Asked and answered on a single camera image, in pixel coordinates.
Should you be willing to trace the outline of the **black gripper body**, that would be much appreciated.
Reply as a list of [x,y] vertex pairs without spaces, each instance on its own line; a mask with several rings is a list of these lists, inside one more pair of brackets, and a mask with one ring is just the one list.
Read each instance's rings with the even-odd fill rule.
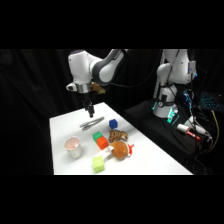
[[85,108],[91,107],[93,105],[92,96],[93,94],[91,92],[79,94],[80,100]]

